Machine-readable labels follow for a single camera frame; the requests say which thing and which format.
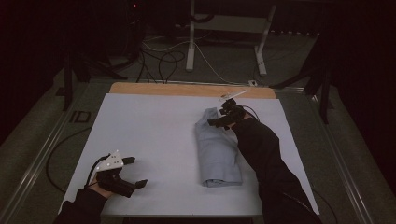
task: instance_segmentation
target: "towel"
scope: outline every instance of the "towel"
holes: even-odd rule
[[[217,119],[218,110],[208,108],[195,123],[201,180],[205,187],[217,188],[242,185],[242,176],[236,163],[238,147],[222,128],[209,126],[208,119]]]

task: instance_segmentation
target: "black sleeve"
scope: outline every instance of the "black sleeve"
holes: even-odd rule
[[[299,179],[280,157],[279,139],[256,119],[233,126],[241,154],[256,172],[265,224],[320,223]]]
[[[64,202],[55,224],[98,224],[107,198],[92,189],[79,189],[73,203]]]

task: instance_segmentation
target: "white paper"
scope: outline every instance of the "white paper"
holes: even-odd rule
[[[281,155],[300,179],[314,211],[318,207],[292,138],[283,108],[275,99],[237,98],[252,107],[262,123],[280,138]],[[155,217],[229,217],[262,214],[255,173],[238,155],[243,185],[206,188],[200,183],[194,124],[205,109],[221,107],[216,97],[106,95],[81,154],[64,201],[73,202],[93,164],[116,150],[135,157],[120,176],[134,183],[148,179],[131,198],[119,195],[106,203],[103,215]]]

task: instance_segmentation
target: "light blue towel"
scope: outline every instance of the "light blue towel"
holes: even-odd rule
[[[209,188],[240,186],[242,176],[236,163],[236,143],[222,128],[209,126],[207,123],[208,119],[217,118],[218,110],[215,107],[208,108],[195,123],[202,183]]]

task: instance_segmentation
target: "gray floor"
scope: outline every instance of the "gray floor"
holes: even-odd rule
[[[296,75],[315,43],[315,38],[300,35],[270,35],[263,57],[268,76],[258,76],[253,46],[259,36],[249,36],[243,41],[232,44],[233,38],[222,38],[221,43],[208,44],[198,42],[200,50],[195,52],[194,70],[185,71],[186,60],[174,63],[162,63],[164,77],[168,77],[176,66],[175,73],[168,82],[203,82],[230,84],[248,84],[256,80],[261,86],[276,84]],[[162,52],[149,50],[168,49],[187,38],[169,40],[148,36],[143,48],[150,54],[163,56]],[[187,44],[180,44],[172,50],[187,53]],[[180,53],[174,52],[176,58]],[[159,75],[159,60],[145,55],[145,64],[156,81],[162,85]],[[113,62],[122,59],[114,58]],[[141,68],[135,62],[119,71],[135,82]],[[142,74],[142,82],[147,82],[147,70]],[[62,87],[62,73],[55,78],[55,85],[35,105],[26,118],[14,130],[0,148],[0,202],[1,209],[14,211],[8,223],[51,223],[56,216],[63,194],[54,188],[45,176],[45,162],[48,157],[46,148],[55,147],[67,136],[93,125],[104,95],[116,80],[100,74],[94,75],[90,83],[75,85],[75,100],[67,112],[62,112],[64,99],[55,96]],[[329,125],[324,125],[318,117],[315,98],[301,93],[306,79],[292,85],[293,88],[276,91],[292,130],[294,140],[315,194],[320,218],[323,223],[396,223],[396,202],[382,175],[379,173],[359,131],[348,115],[337,89],[331,89]],[[69,122],[72,111],[91,112],[88,123]],[[81,150],[89,135],[89,130],[79,133],[56,147],[49,164],[49,173],[62,188],[66,188]],[[35,158],[43,159],[42,166],[30,166]],[[26,176],[32,179],[32,185],[18,189],[26,170],[31,168],[37,175]],[[24,197],[21,192],[28,192]],[[120,217],[104,217],[103,223],[121,223]],[[255,222],[261,223],[260,217]]]

